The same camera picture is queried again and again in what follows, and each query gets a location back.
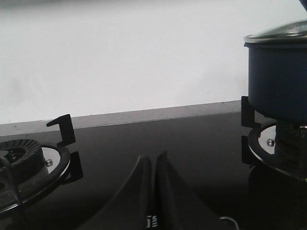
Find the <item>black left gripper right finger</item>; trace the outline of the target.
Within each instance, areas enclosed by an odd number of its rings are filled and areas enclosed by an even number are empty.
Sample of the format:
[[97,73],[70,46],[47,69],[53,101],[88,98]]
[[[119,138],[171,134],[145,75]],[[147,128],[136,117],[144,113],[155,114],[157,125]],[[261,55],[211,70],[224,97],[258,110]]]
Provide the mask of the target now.
[[157,206],[165,230],[232,230],[188,187],[164,151],[155,171]]

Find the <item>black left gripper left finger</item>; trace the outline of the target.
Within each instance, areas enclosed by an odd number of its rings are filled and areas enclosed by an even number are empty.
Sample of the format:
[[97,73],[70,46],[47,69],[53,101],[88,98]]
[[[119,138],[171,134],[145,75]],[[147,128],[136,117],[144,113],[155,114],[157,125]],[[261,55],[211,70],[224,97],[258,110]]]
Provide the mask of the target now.
[[151,162],[139,156],[122,187],[80,230],[145,230],[151,194]]

